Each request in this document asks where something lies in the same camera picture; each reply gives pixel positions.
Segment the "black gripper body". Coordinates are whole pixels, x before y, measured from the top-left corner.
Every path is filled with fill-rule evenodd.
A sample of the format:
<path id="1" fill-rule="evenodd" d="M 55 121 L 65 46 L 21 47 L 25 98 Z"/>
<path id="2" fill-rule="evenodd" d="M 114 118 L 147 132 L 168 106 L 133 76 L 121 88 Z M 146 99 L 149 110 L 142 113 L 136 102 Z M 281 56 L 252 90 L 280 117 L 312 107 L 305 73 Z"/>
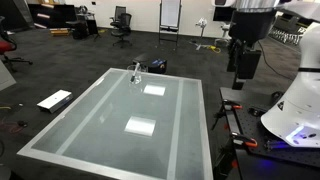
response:
<path id="1" fill-rule="evenodd" d="M 262 51 L 254 43 L 232 39 L 228 45 L 227 71 L 234 73 L 232 88 L 241 90 L 244 83 L 255 75 Z"/>

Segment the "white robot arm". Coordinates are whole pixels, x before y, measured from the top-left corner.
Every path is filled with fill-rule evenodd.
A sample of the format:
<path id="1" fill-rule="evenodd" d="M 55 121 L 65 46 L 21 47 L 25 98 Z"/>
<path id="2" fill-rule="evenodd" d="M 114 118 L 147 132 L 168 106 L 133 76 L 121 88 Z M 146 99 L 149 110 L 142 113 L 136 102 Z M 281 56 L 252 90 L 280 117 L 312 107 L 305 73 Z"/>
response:
<path id="1" fill-rule="evenodd" d="M 211 4 L 234 9 L 229 35 L 246 44 L 267 36 L 278 11 L 320 21 L 320 4 L 306 0 L 211 0 Z M 261 116 L 261 123 L 292 147 L 319 148 L 320 26 L 304 33 L 299 47 L 297 75 L 283 96 Z"/>

